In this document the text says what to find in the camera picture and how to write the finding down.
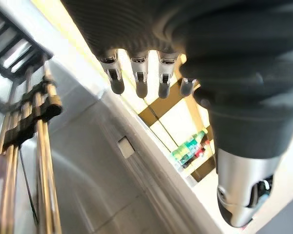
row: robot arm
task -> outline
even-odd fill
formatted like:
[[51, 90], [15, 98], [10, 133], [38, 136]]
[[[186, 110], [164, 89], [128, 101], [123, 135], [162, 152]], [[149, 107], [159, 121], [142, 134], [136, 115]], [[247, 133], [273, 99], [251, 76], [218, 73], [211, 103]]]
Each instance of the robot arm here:
[[107, 73], [124, 91], [117, 49], [147, 95], [147, 55], [159, 55], [159, 97], [179, 53], [181, 92], [209, 111], [223, 218], [248, 224], [269, 197], [293, 135], [293, 0], [62, 0]]

